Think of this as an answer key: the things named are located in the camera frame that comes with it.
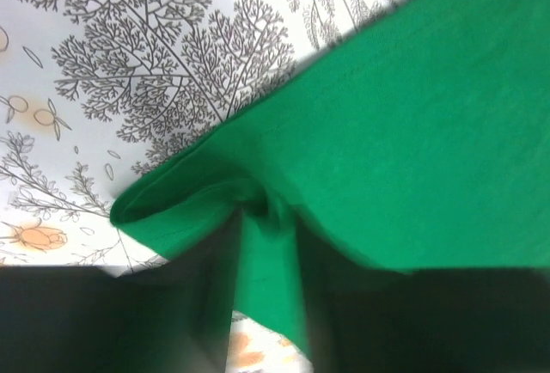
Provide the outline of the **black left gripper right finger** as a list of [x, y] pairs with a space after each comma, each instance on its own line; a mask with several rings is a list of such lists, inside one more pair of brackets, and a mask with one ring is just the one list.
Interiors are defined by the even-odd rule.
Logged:
[[296, 230], [317, 372], [546, 372], [549, 273], [361, 266]]

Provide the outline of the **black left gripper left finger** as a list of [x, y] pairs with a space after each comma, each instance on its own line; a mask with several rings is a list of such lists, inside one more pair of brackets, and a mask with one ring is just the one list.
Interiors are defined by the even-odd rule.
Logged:
[[92, 266], [1, 271], [4, 372], [222, 372], [241, 219], [162, 266], [115, 277]]

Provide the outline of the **green t shirt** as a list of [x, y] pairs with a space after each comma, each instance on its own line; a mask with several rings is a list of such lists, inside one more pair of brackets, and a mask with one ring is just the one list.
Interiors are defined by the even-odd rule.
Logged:
[[164, 258], [243, 213], [235, 306], [311, 354], [298, 224], [370, 279], [549, 264], [549, 0], [411, 0], [131, 185]]

